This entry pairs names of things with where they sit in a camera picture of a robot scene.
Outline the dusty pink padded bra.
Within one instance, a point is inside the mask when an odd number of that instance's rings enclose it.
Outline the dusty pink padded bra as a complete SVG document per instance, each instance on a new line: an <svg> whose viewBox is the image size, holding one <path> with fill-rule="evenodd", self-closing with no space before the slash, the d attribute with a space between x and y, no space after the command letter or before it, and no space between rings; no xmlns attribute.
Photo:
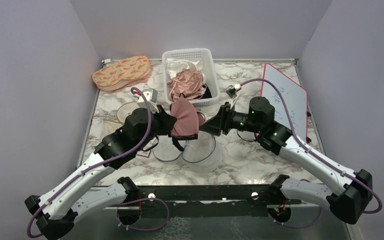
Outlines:
<svg viewBox="0 0 384 240"><path fill-rule="evenodd" d="M171 116L176 122L170 132L173 145L181 152L185 149L180 141L197 140L200 126L205 121L205 116L197 111L194 105L184 97L180 97L170 106Z"/></svg>

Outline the white mesh laundry bag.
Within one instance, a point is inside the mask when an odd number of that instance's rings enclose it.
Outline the white mesh laundry bag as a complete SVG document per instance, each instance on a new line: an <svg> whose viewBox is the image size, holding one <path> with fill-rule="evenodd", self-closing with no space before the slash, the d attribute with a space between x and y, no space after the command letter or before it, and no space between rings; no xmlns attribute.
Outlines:
<svg viewBox="0 0 384 240"><path fill-rule="evenodd" d="M185 165L196 173L210 173L223 161L223 151L214 135L200 131L198 139L180 140L183 151L176 148L172 138L161 136L154 141L152 155L161 163L168 165Z"/></svg>

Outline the pink lace bra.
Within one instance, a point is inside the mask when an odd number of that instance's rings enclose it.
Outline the pink lace bra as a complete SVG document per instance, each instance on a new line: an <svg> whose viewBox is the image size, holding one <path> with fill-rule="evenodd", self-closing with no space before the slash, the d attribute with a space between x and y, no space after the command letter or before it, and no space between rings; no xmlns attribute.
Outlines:
<svg viewBox="0 0 384 240"><path fill-rule="evenodd" d="M198 100L202 97L202 85L205 78L201 71L184 69L167 83L168 99L176 102L180 98Z"/></svg>

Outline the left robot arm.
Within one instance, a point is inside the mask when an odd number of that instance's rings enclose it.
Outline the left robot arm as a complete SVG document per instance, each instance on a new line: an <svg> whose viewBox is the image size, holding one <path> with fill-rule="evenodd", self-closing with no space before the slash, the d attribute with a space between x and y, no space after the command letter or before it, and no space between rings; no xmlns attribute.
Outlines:
<svg viewBox="0 0 384 240"><path fill-rule="evenodd" d="M96 192L90 189L133 160L151 140L170 134L176 121L161 105L156 112L143 107L135 109L123 126L105 136L88 159L63 182L41 196L31 195L24 201L32 215L27 236L35 238L31 228L36 224L37 237L58 240L93 212L116 204L129 206L141 202L139 188L130 177L121 177L115 184Z"/></svg>

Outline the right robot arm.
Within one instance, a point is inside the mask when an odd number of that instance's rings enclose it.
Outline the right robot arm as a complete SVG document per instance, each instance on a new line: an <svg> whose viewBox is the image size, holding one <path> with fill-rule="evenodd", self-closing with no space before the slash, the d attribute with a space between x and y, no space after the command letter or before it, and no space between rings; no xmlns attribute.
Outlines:
<svg viewBox="0 0 384 240"><path fill-rule="evenodd" d="M329 208L347 224L356 224L374 196L372 175L364 169L356 172L336 163L274 118L275 107L258 96L250 100L248 113L237 112L226 102L199 129L214 136L227 135L230 130L254 133L256 142L265 150L293 161L321 181L311 183L281 174L261 197L276 204L288 200L312 203Z"/></svg>

